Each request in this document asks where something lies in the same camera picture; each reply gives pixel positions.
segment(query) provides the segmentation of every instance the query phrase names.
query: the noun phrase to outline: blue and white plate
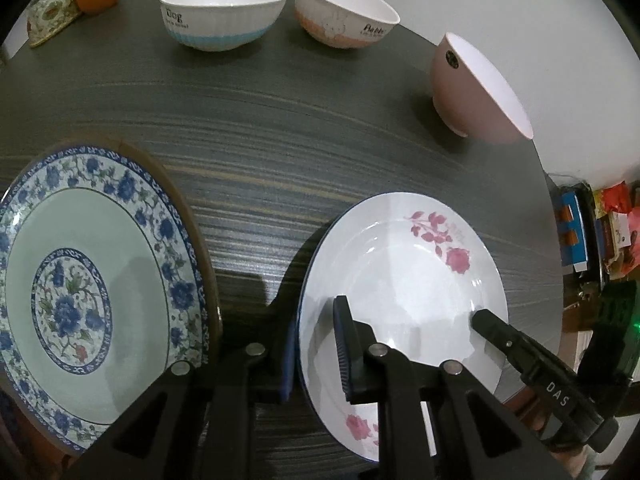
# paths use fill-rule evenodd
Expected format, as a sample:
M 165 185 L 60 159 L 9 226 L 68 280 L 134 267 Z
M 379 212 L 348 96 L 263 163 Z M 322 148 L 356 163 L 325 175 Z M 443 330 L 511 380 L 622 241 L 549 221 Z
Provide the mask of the blue and white plate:
M 90 446 L 174 361 L 206 361 L 190 234 L 148 168 L 97 146 L 47 156 L 5 194 L 0 354 L 64 444 Z

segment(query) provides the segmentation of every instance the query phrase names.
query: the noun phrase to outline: screw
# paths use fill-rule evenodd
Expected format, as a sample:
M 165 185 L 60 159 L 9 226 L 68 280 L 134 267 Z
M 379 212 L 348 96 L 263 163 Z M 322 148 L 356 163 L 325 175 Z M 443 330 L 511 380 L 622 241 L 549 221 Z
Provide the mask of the screw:
M 449 375 L 460 375 L 462 373 L 462 364 L 454 359 L 449 359 L 448 361 L 444 361 L 442 365 L 444 371 L 446 371 Z
M 369 347 L 369 353 L 375 357 L 385 356 L 388 351 L 389 348 L 384 343 L 373 343 Z
M 265 350 L 264 345 L 261 345 L 260 343 L 249 343 L 244 349 L 247 355 L 250 355 L 251 357 L 258 357 L 258 355 L 264 354 Z
M 447 59 L 447 63 L 449 63 L 449 66 L 452 68 L 458 68 L 459 64 L 458 64 L 458 58 L 456 57 L 456 55 L 453 53 L 453 51 L 451 50 L 447 50 L 447 53 L 444 55 L 444 57 Z
M 171 365 L 171 373 L 173 375 L 186 375 L 191 370 L 191 365 L 187 361 L 178 361 Z

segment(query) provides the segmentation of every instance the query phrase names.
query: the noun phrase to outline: white bowl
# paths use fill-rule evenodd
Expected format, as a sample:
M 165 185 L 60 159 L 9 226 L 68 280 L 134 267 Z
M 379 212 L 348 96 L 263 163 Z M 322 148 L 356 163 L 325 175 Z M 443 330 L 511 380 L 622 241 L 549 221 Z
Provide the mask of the white bowl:
M 400 23 L 384 0 L 296 0 L 296 18 L 316 40 L 337 48 L 376 43 Z
M 230 50 L 257 40 L 287 0 L 160 0 L 169 34 L 199 50 Z
M 431 63 L 433 106 L 462 137 L 489 142 L 532 139 L 533 129 L 515 92 L 476 47 L 447 32 Z

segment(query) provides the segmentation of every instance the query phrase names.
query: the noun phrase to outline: bunny illustration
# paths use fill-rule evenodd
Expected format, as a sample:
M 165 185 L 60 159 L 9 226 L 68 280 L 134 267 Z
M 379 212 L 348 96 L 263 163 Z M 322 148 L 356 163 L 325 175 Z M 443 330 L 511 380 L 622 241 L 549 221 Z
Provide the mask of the bunny illustration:
M 336 36 L 344 34 L 346 30 L 344 20 L 346 18 L 347 15 L 345 13 L 336 10 L 331 16 L 327 16 L 322 20 L 322 28 L 324 28 L 325 36 L 332 40 Z

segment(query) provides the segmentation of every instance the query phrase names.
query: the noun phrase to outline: blue floral pattern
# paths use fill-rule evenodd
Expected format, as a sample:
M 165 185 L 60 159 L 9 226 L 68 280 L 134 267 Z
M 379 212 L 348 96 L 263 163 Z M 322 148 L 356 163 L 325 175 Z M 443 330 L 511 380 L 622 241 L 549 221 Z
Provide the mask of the blue floral pattern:
M 31 316 L 47 355 L 71 374 L 90 374 L 111 344 L 111 304 L 100 272 L 81 251 L 48 254 L 33 279 Z
M 24 173 L 0 203 L 0 262 L 4 262 L 4 266 L 0 266 L 0 356 L 27 408 L 64 444 L 80 451 L 90 446 L 108 425 L 76 417 L 42 390 L 12 339 L 11 311 L 7 313 L 5 300 L 6 261 L 24 219 L 52 193 L 69 188 L 91 189 L 119 204 L 138 224 L 152 247 L 161 269 L 168 306 L 166 366 L 181 359 L 196 366 L 206 363 L 209 333 L 204 284 L 188 232 L 169 197 L 144 168 L 111 150 L 77 146 L 47 156 Z M 82 294 L 79 298 L 76 292 L 63 290 L 70 278 L 64 262 L 61 270 L 52 261 L 46 272 L 49 273 L 48 286 L 60 289 L 51 300 L 51 314 L 46 310 L 41 314 L 55 323 L 55 329 L 47 323 L 50 338 L 66 342 L 67 336 L 71 339 L 81 335 L 78 327 L 94 332 L 106 329 L 102 327 L 102 323 L 107 323 L 106 316 L 100 310 L 97 315 L 92 314 L 94 309 L 82 305 Z M 22 388 L 20 381 L 25 381 L 28 387 Z

